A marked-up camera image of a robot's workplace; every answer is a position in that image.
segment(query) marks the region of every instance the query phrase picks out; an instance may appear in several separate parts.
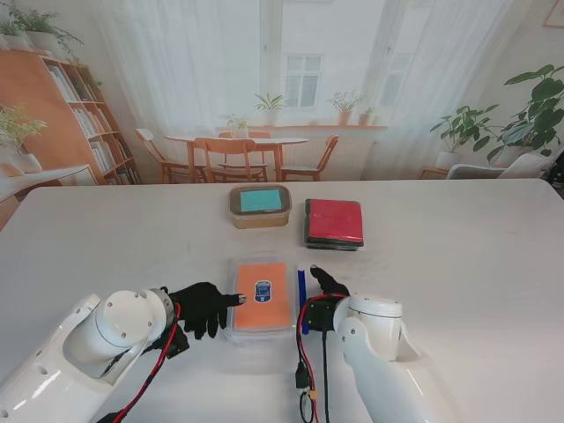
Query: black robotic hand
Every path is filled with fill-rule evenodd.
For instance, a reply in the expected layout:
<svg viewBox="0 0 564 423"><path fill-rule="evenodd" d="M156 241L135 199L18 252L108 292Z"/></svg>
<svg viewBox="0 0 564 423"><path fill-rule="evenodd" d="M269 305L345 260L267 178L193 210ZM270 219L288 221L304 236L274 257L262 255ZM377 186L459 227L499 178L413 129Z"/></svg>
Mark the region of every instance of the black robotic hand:
<svg viewBox="0 0 564 423"><path fill-rule="evenodd" d="M215 338L218 327L227 326L227 308L245 302L244 295L222 295L210 282L198 282L169 296L181 305L178 320L184 321L184 331L194 331L196 339L202 339L206 331L210 338Z"/></svg>
<svg viewBox="0 0 564 423"><path fill-rule="evenodd" d="M347 297L350 296L349 290L343 284L339 284L329 273L321 267L311 266L311 275L317 279L323 293L342 293Z"/></svg>

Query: blue marker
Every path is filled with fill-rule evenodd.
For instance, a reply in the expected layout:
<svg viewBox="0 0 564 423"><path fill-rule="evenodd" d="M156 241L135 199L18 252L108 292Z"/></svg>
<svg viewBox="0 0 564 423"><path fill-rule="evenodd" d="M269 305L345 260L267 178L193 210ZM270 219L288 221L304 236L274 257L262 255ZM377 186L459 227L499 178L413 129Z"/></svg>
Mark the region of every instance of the blue marker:
<svg viewBox="0 0 564 423"><path fill-rule="evenodd" d="M300 310L308 301L308 290L306 288L306 272L298 270L298 293L300 295ZM307 323L301 324L301 333L307 335L309 333L309 326Z"/></svg>

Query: wooden chair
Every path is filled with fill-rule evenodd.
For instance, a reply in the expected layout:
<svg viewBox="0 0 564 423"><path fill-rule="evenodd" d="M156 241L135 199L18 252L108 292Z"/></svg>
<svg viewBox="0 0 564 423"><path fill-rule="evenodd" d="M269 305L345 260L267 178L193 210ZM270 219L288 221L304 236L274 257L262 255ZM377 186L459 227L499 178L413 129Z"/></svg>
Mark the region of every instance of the wooden chair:
<svg viewBox="0 0 564 423"><path fill-rule="evenodd" d="M221 132L219 134L220 138L233 138L233 134L231 132ZM271 134L269 134L268 132L250 132L249 133L249 138L270 138ZM261 168L263 170L263 179L265 182L268 182L268 176L266 174L266 168L268 167L268 164L266 163L266 158L264 157L264 152L261 152L261 154L263 155L263 162L262 163L257 163L255 165L250 165L251 168ZM244 165L230 165L227 163L227 155L225 155L224 157L224 163L220 163L219 164L221 167L225 167L225 168L231 168L231 169L244 169L245 166Z"/></svg>
<svg viewBox="0 0 564 423"><path fill-rule="evenodd" d="M338 135L331 135L325 141L325 145L327 148L325 149L325 153L321 157L319 164L317 167L308 167L308 166L282 166L281 173L282 173L282 181L288 181L287 176L291 174L301 175L301 176L310 176L314 181L321 181L321 172L327 167L327 163L329 162L329 158L335 150L335 146L338 142Z"/></svg>
<svg viewBox="0 0 564 423"><path fill-rule="evenodd" d="M145 148L149 150L149 153L159 163L160 183L165 183L165 178L168 179L168 183L174 183L175 176L190 178L189 166L186 163L167 160L167 158L159 151L159 149L153 142L155 136L149 130L136 129L135 133L137 134L137 136L139 137ZM204 169L205 166L196 166L198 179L197 181L192 181L192 182L200 182L200 180L202 182L207 182Z"/></svg>
<svg viewBox="0 0 564 423"><path fill-rule="evenodd" d="M221 182L229 179L246 179L248 182L255 180L260 182L263 170L261 168L253 168L249 162L249 153L256 150L255 141L252 139L224 139L224 138L196 138L196 147L204 149L205 153L205 171L208 181L215 183L218 178ZM210 152L218 152L224 155L242 154L245 158L245 166L243 168L226 168L212 167L210 161Z"/></svg>

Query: red wire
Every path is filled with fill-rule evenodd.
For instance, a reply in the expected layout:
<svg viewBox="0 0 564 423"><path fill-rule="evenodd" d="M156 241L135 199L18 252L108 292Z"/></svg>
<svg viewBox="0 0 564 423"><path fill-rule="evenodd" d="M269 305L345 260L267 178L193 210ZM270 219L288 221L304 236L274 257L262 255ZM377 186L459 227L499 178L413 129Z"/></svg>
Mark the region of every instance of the red wire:
<svg viewBox="0 0 564 423"><path fill-rule="evenodd" d="M181 309L182 308L180 304L176 304L176 320L180 319ZM146 389L149 387L149 381L157 374L157 372L159 372L163 362L165 361L165 358L167 357L168 349L170 348L170 345L173 342L174 334L176 333L176 327L177 325L175 324L173 328L170 330L170 335L168 336L167 343L165 344L165 347L162 349L159 359L157 360L157 364L155 364L155 366L152 368L152 371L147 377L147 380L145 380L145 383L143 383L143 386L141 387L137 395L135 395L135 397L131 400L131 402L127 404L127 406L123 410L120 411L120 413L117 415L117 417L114 419L112 423L121 422L122 419L126 416L126 414L130 412L131 408L133 408L133 405L135 405L139 400L139 398L143 396Z"/></svg>
<svg viewBox="0 0 564 423"><path fill-rule="evenodd" d="M316 297L311 297L310 299L308 299L306 301L306 303L301 308L300 318L298 319L298 330L300 331L300 346L299 346L299 348L301 349L301 355L303 356L304 360L306 361L306 366L308 367L309 377L311 378L311 389L312 390L315 390L314 371L313 371L313 368L311 367L311 364L309 363L309 358L308 358L308 355L306 353L306 349L303 346L303 341L301 339L301 328L302 328L302 324L303 324L303 318L306 314L306 307L308 306L310 301L322 300L324 298L331 298L331 297L345 298L346 296L347 295L344 295L342 293L332 293L332 294L324 293L322 295L317 295ZM312 405L313 405L313 413L314 413L315 422L319 423L319 418L317 417L317 401L313 400Z"/></svg>

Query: green plant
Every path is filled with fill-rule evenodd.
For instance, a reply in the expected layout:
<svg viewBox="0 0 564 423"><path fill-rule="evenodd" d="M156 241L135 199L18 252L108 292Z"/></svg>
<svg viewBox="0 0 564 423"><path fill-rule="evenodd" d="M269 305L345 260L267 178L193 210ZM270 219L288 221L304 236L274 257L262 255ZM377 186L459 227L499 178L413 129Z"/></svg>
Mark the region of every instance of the green plant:
<svg viewBox="0 0 564 423"><path fill-rule="evenodd" d="M238 117L234 114L225 116L227 119L227 126L231 128L237 128L238 130L244 130L247 128L247 118Z"/></svg>
<svg viewBox="0 0 564 423"><path fill-rule="evenodd" d="M283 95L277 95L276 97L272 97L271 95L266 93L266 98L262 95L255 94L256 97L261 101L256 105L258 110L279 110L282 108L280 101L284 99Z"/></svg>
<svg viewBox="0 0 564 423"><path fill-rule="evenodd" d="M9 145L20 154L19 149L26 137L39 135L45 127L45 122L34 120L27 114L25 103L5 108L0 112L0 145Z"/></svg>
<svg viewBox="0 0 564 423"><path fill-rule="evenodd" d="M484 115L498 106L499 104L494 104L485 110L472 110L468 106L462 106L456 111L455 115L444 116L442 122L437 123L429 132L438 130L443 125L448 125L448 128L441 134L441 139L449 152L455 152L458 147L463 146L468 141L474 142L473 150L477 152L486 146L492 135L496 136L491 127L486 125L490 118L484 117ZM490 135L482 137L482 131Z"/></svg>
<svg viewBox="0 0 564 423"><path fill-rule="evenodd" d="M358 106L363 98L364 96L356 91L346 91L344 93L334 93L329 103L341 112L350 112Z"/></svg>
<svg viewBox="0 0 564 423"><path fill-rule="evenodd" d="M65 31L58 26L51 24L51 21L58 18L60 15L56 12L48 11L46 13L40 13L36 9L30 9L28 13L20 10L16 5L16 0L11 0L11 2L4 3L0 2L4 6L9 7L9 15L13 19L13 25L21 29L22 31L35 31L38 33L52 33L58 43L67 51L72 57L71 48L67 44L67 41L76 41L79 44L84 44L79 38L75 37L68 31Z"/></svg>
<svg viewBox="0 0 564 423"><path fill-rule="evenodd" d="M540 78L531 92L531 99L527 106L511 117L517 119L510 122L501 130L498 141L503 145L494 148L487 155L488 160L503 151L505 147L520 146L526 150L540 150L543 156L550 156L553 152L547 146L556 139L560 145L560 139L556 136L556 126L564 118L564 110L558 105L564 100L564 83L560 79L554 79L553 75L564 69L554 68L548 64L536 72L525 72L510 79L505 85L519 84L524 81Z"/></svg>
<svg viewBox="0 0 564 423"><path fill-rule="evenodd" d="M14 37L19 35L18 27L11 22L0 22L0 33L4 35L12 35Z"/></svg>

